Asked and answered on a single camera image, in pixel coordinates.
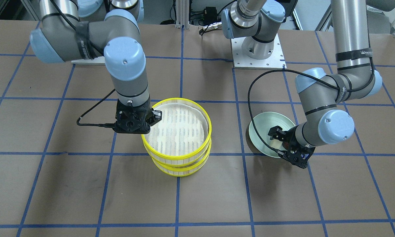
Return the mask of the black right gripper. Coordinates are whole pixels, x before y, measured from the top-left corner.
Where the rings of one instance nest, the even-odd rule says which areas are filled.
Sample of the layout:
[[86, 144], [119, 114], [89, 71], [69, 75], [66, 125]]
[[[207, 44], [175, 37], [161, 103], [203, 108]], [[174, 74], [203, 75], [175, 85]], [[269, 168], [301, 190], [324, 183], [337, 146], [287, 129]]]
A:
[[151, 126], [161, 120], [162, 111], [151, 110], [150, 99], [137, 107], [124, 105], [118, 100], [114, 131], [123, 134], [148, 134]]

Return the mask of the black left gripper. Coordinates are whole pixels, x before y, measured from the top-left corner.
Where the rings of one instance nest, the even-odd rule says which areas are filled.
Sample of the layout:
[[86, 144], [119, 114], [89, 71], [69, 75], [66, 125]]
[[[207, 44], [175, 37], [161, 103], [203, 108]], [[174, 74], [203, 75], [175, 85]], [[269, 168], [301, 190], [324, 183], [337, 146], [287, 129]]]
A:
[[274, 126], [269, 129], [268, 136], [270, 140], [283, 142], [286, 150], [279, 150], [280, 158], [288, 161], [292, 165], [305, 169], [308, 166], [308, 160], [313, 154], [315, 147], [305, 147], [301, 145], [296, 138], [296, 127], [284, 131], [280, 126]]

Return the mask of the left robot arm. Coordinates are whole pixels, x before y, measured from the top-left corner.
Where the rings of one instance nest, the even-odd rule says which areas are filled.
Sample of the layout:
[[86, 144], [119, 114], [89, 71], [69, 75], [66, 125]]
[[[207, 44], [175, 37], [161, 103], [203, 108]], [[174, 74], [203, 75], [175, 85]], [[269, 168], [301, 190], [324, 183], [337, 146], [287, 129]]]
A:
[[[296, 74], [295, 85], [307, 121], [293, 128], [268, 126], [260, 133], [249, 108], [251, 127], [264, 147], [299, 168], [307, 168], [315, 148], [346, 141], [354, 133], [354, 120], [337, 104], [372, 96], [382, 87], [375, 70], [367, 24], [365, 0], [332, 0], [336, 74], [322, 68], [304, 72], [273, 68], [262, 74]], [[285, 19], [284, 7], [275, 0], [235, 0], [220, 12], [227, 39], [243, 39], [240, 54], [252, 60], [266, 60], [274, 53], [275, 37]]]

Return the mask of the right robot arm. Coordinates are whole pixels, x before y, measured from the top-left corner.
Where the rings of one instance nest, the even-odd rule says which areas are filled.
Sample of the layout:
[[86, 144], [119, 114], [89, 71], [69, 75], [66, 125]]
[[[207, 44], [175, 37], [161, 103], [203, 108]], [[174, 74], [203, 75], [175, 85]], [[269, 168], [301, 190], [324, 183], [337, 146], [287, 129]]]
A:
[[148, 134], [162, 119], [151, 106], [146, 56], [133, 14], [113, 9], [101, 21], [81, 21], [76, 0], [39, 1], [41, 25], [30, 45], [44, 63], [93, 60], [103, 56], [118, 100], [115, 123], [98, 123], [116, 133]]

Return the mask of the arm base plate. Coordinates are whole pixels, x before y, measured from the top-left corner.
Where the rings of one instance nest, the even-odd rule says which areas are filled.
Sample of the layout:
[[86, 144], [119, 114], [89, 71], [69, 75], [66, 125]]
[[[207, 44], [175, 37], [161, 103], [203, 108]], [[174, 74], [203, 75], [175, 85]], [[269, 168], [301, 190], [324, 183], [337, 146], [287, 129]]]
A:
[[91, 66], [104, 66], [105, 65], [105, 58], [104, 56], [100, 56], [94, 59], [79, 59], [79, 60], [72, 60], [71, 63], [75, 65], [91, 65]]
[[235, 69], [283, 69], [287, 68], [278, 35], [273, 42], [261, 43], [252, 37], [231, 39]]

